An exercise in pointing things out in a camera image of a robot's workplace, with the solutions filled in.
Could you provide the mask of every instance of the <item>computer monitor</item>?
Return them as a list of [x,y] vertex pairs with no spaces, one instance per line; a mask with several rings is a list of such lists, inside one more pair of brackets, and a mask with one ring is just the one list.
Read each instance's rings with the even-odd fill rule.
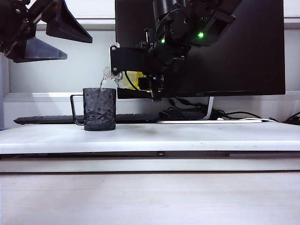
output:
[[[116,40],[121,47],[146,41],[155,29],[153,0],[116,0]],[[243,0],[236,20],[210,47],[192,47],[185,65],[165,76],[161,98],[285,94],[282,0]],[[150,98],[118,89],[118,98]]]

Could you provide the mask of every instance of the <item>mug handle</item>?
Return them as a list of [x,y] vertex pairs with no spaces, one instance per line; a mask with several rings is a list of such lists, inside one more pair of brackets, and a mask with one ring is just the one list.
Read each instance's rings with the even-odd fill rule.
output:
[[71,108],[72,108],[72,116],[73,116],[73,121],[76,125],[79,126],[84,126],[84,123],[80,123],[77,118],[76,118],[76,112],[75,112],[75,104],[74,104],[74,96],[83,96],[83,95],[71,95],[70,100],[71,100]]

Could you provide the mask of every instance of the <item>textured black mug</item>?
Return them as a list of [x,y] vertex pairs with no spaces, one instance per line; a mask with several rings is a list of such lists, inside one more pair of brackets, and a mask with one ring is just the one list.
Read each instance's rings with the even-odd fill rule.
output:
[[[83,96],[84,123],[76,118],[74,96]],[[74,123],[84,126],[86,131],[108,131],[116,129],[116,89],[85,88],[83,95],[71,95]]]

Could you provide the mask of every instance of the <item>robotic arm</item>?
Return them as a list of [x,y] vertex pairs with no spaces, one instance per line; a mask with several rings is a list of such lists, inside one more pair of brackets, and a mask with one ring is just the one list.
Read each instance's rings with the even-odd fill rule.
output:
[[0,52],[14,62],[61,60],[67,55],[35,37],[37,23],[47,23],[46,34],[52,37],[92,43],[92,37],[76,21],[65,0],[0,1]]
[[147,78],[140,78],[142,89],[159,98],[166,70],[178,71],[192,46],[216,43],[235,20],[233,13],[241,1],[154,0],[156,30],[145,29],[146,41],[136,48],[110,46],[112,76],[120,79],[122,71],[143,72]]

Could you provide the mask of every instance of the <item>black keyboard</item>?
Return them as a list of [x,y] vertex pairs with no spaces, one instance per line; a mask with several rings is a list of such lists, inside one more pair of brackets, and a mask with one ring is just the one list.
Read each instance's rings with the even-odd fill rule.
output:
[[[77,116],[77,120],[83,123],[83,115]],[[127,123],[155,123],[159,118],[158,114],[118,114],[116,116],[117,124]],[[73,124],[72,116],[34,116],[22,117],[14,120],[20,125],[25,124]]]

